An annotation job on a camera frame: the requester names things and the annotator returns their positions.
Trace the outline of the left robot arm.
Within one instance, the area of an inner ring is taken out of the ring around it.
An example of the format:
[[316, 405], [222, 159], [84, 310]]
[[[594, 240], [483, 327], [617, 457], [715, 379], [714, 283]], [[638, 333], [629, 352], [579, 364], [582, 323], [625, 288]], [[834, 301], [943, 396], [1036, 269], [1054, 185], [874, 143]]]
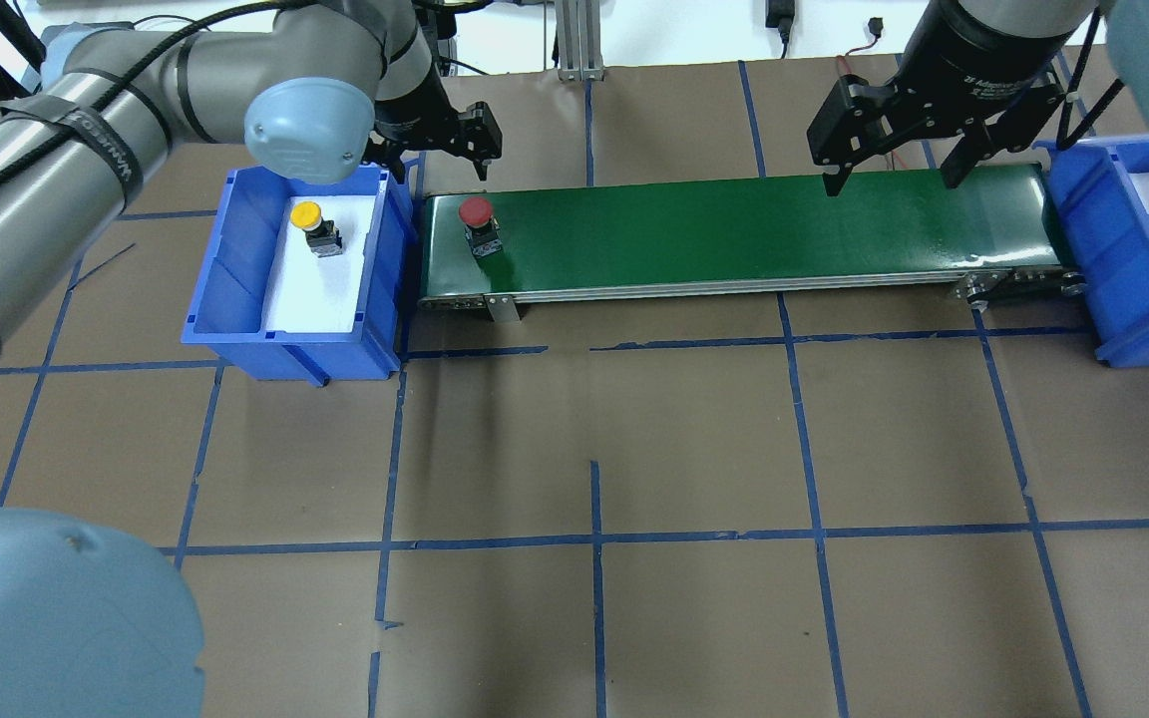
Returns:
[[70, 26], [43, 76], [0, 109], [0, 358], [183, 142], [242, 142], [311, 183], [363, 164], [399, 178], [415, 150], [484, 180], [503, 153], [488, 105], [452, 105], [410, 1], [259, 1], [173, 32]]

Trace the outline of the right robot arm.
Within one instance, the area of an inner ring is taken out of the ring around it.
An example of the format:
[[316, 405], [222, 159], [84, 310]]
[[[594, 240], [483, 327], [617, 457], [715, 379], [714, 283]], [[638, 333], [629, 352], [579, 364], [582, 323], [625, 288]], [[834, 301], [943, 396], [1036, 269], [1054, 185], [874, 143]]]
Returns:
[[[1052, 60], [1077, 28], [1086, 41], [1105, 29], [1116, 77], [1071, 126], [1092, 51], [1081, 51], [1069, 82], [1052, 72]], [[805, 137], [828, 196], [869, 159], [907, 142], [957, 138], [940, 164], [953, 190], [980, 161], [1026, 150], [1049, 119], [1059, 122], [1057, 148], [1070, 149], [1125, 88], [1149, 128], [1149, 1], [931, 1], [899, 72], [884, 85], [840, 76]]]

